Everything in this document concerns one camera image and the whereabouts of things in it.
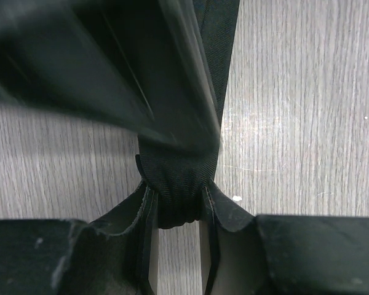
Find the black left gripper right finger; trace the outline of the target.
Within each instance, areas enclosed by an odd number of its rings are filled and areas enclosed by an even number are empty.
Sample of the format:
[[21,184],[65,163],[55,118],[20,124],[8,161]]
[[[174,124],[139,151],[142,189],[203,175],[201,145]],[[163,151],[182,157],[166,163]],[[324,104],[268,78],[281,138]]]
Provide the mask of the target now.
[[369,294],[369,218],[253,216],[202,191],[204,294]]

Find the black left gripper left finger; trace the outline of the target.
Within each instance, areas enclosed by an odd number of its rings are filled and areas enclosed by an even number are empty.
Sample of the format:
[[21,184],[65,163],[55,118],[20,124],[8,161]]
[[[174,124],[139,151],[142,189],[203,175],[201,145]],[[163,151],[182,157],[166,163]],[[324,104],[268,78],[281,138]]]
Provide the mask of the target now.
[[93,222],[0,220],[0,294],[156,294],[157,195],[141,183]]

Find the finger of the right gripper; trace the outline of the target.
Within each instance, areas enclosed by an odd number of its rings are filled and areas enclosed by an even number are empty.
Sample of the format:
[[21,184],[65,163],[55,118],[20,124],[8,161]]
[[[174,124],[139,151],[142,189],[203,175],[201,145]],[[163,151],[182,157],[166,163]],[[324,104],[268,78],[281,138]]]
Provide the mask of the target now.
[[181,151],[219,145],[191,1],[0,1],[0,103],[117,125]]

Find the black tie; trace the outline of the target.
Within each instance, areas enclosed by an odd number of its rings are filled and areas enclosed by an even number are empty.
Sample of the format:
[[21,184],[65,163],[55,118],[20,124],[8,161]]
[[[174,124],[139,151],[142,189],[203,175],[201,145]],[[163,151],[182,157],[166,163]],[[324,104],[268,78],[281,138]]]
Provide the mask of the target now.
[[[194,1],[193,5],[212,78],[216,116],[221,120],[239,2]],[[170,229],[198,220],[201,192],[215,175],[219,148],[204,155],[186,155],[143,138],[138,146],[143,179],[159,197],[158,226]]]

